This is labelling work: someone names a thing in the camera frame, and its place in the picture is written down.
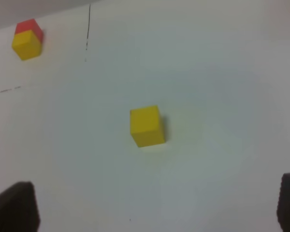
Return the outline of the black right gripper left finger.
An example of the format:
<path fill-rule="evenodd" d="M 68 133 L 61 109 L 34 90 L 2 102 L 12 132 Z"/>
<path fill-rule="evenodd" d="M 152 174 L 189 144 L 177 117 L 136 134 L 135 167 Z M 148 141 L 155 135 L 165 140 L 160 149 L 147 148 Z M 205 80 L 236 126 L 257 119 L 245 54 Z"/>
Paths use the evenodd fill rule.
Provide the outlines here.
<path fill-rule="evenodd" d="M 31 182 L 17 182 L 0 193 L 0 232 L 37 232 L 40 222 Z"/>

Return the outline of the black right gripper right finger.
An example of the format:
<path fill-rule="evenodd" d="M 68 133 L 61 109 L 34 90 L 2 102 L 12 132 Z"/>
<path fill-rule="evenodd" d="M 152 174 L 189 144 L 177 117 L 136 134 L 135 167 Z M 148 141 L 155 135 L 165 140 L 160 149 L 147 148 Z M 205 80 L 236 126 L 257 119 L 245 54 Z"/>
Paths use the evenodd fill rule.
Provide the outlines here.
<path fill-rule="evenodd" d="M 282 231 L 290 232 L 290 173 L 281 178 L 276 215 Z"/>

